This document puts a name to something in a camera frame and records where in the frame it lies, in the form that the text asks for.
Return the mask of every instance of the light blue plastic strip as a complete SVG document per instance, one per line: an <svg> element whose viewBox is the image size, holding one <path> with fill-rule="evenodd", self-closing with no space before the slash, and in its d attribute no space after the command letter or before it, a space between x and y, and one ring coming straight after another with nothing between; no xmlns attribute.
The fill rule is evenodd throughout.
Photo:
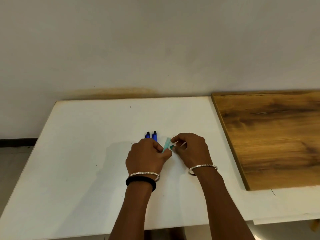
<svg viewBox="0 0 320 240"><path fill-rule="evenodd" d="M170 142L171 142L171 138L168 137L167 140L165 141L162 153L169 147Z"/></svg>

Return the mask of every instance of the silver bangle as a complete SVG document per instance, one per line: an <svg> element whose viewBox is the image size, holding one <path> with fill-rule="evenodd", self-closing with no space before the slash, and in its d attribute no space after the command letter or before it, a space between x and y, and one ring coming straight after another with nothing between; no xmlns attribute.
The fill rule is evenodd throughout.
<svg viewBox="0 0 320 240"><path fill-rule="evenodd" d="M155 173L155 172L135 172L133 174L130 174L128 178L130 178L131 176L134 176L134 175L138 175L138 174L153 174L153 175L156 175L157 177L155 178L155 182L159 181L160 179L160 175Z"/></svg>
<svg viewBox="0 0 320 240"><path fill-rule="evenodd" d="M190 171L195 169L195 168L199 168L199 167L214 167L216 170L218 170L218 167L216 165L213 165L213 164L201 164L201 165L197 165L197 166L194 166L192 168L189 168L188 174L190 174L192 176L195 176L195 174L194 173L190 173Z"/></svg>

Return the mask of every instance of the table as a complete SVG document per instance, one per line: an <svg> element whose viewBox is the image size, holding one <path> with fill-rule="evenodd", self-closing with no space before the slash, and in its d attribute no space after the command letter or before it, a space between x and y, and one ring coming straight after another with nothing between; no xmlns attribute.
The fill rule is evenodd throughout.
<svg viewBox="0 0 320 240"><path fill-rule="evenodd" d="M245 220L320 217L320 187L246 191L211 98L57 102L0 218L0 239L36 240L110 233L128 176L125 159L146 131L205 137L213 163ZM147 207L145 229L208 224L196 177L173 154Z"/></svg>

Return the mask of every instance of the brown wooden panel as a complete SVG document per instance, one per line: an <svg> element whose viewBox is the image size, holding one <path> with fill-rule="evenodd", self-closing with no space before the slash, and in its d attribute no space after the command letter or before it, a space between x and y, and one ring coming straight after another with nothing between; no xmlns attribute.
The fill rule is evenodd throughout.
<svg viewBox="0 0 320 240"><path fill-rule="evenodd" d="M212 100L247 190L320 185L320 91Z"/></svg>

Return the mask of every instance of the bangle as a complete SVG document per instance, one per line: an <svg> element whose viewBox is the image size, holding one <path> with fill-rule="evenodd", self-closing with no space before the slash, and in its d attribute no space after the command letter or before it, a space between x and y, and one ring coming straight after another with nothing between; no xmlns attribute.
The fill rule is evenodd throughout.
<svg viewBox="0 0 320 240"><path fill-rule="evenodd" d="M157 184L156 182L152 179L152 178L149 178L149 177L146 177L146 176L136 176L136 177L128 177L127 180L125 181L125 184L127 186L129 186L129 184L131 182L134 182L134 181L144 181L144 182L147 182L147 183L150 183L152 185L152 192L156 189L157 187Z"/></svg>
<svg viewBox="0 0 320 240"><path fill-rule="evenodd" d="M159 179L160 179L160 175L155 173L155 172L135 172L133 174L130 174L128 178L130 178L131 176L134 176L134 175L138 175L138 174L153 174L153 175L156 175L157 177L155 178L155 182L158 182Z"/></svg>
<svg viewBox="0 0 320 240"><path fill-rule="evenodd" d="M216 165L213 165L213 164L201 164L201 165L197 165L197 166L194 166L192 168L189 168L188 174L190 174L192 176L195 176L195 174L194 173L190 173L190 171L195 169L195 168L199 168L199 167L214 167L216 170L218 170L218 167Z"/></svg>

